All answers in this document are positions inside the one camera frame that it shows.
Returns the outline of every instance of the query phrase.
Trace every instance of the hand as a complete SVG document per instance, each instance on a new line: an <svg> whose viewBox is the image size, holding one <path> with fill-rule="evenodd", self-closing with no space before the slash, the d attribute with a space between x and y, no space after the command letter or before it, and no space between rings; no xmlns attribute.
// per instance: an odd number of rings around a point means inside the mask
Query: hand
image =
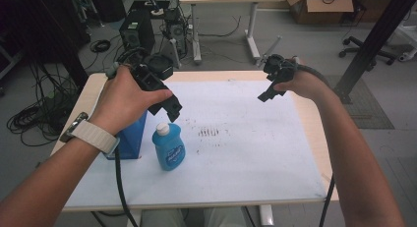
<svg viewBox="0 0 417 227"><path fill-rule="evenodd" d="M101 92L89 121L112 135L137 121L148 108L172 96L169 89L143 91L129 69L120 66L116 78Z"/></svg>
<svg viewBox="0 0 417 227"><path fill-rule="evenodd" d="M295 72L292 81L276 84L273 89L276 91L291 90L298 95L312 99L313 101L320 99L325 92L332 92L332 90L319 78L304 71Z"/></svg>

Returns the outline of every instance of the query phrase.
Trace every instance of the bottle label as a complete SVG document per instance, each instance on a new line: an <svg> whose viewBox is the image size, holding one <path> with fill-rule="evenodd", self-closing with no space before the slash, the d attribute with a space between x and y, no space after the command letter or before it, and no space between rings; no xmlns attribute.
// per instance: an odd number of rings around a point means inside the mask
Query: bottle label
<svg viewBox="0 0 417 227"><path fill-rule="evenodd" d="M184 157L184 145L179 145L168 151L165 158L168 166L176 165Z"/></svg>

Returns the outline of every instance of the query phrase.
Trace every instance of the smartwatch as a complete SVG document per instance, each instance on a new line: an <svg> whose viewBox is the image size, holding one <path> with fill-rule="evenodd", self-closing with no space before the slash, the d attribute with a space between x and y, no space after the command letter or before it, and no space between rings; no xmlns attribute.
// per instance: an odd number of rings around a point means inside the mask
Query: smartwatch
<svg viewBox="0 0 417 227"><path fill-rule="evenodd" d="M70 127L59 138L61 142L68 142L73 137L87 142L105 154L111 154L120 139L113 137L110 133L88 121L89 115L86 112L80 113Z"/></svg>

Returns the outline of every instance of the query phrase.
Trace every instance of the metal pole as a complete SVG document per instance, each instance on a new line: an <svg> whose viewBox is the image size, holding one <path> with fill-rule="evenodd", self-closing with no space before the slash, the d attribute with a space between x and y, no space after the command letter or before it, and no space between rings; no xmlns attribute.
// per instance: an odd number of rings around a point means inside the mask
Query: metal pole
<svg viewBox="0 0 417 227"><path fill-rule="evenodd" d="M349 93L362 77L372 59L401 23L416 0L391 0L383 15L372 28L364 44L334 88L343 103L349 103Z"/></svg>

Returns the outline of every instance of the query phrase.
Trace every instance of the dish soap bottle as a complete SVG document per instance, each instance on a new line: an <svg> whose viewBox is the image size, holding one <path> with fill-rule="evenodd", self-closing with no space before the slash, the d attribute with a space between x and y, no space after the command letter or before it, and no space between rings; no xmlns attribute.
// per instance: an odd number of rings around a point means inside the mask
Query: dish soap bottle
<svg viewBox="0 0 417 227"><path fill-rule="evenodd" d="M181 128L173 123L159 123L153 133L156 155L160 167L170 171L175 169L185 157L184 143L180 138Z"/></svg>

